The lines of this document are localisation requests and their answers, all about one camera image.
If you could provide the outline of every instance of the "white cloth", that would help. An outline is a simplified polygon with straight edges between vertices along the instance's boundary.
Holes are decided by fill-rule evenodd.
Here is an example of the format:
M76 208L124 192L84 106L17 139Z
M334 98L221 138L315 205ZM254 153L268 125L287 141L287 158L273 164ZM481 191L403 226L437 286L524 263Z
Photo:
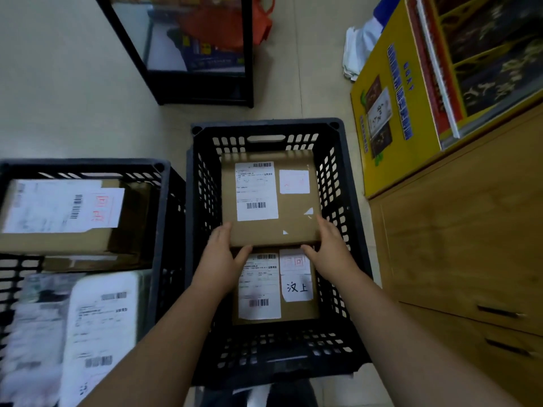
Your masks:
M362 28L350 27L347 30L345 49L343 50L343 75L345 77L356 81L382 31L383 26L375 17L366 22Z

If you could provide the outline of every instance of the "wooden surface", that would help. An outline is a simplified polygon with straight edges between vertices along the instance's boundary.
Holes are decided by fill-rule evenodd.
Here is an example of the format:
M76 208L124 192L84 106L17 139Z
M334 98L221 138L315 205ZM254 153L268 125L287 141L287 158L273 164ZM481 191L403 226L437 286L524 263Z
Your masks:
M543 335L542 130L539 106L370 201L386 291Z
M475 365L522 404L541 405L543 338L409 304L401 306L445 346Z

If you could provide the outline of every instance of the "tile grout line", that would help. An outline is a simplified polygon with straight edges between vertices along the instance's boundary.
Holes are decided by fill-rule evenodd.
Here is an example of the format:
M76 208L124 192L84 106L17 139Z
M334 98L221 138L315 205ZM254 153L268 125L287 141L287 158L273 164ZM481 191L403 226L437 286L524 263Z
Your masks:
M296 41L296 61L298 62L298 85L300 86L300 109L303 118L302 77L300 74L300 53L298 49L298 20L296 19L296 0L292 0L292 6L294 9L294 36Z

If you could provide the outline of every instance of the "person's left hand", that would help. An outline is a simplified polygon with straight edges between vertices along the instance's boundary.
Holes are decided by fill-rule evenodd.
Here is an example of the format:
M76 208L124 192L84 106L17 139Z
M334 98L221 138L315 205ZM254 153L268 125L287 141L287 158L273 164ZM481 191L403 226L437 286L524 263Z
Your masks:
M234 258L230 252L231 229L232 223L227 222L213 230L191 284L220 300L237 285L253 250L253 246L245 246Z

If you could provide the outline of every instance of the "forearm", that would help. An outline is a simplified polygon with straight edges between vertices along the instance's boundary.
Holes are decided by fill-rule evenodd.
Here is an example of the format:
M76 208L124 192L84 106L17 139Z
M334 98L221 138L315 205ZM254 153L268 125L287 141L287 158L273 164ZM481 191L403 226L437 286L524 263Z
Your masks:
M219 301L189 287L80 406L183 405Z
M336 287L395 406L519 406L411 320L361 271Z

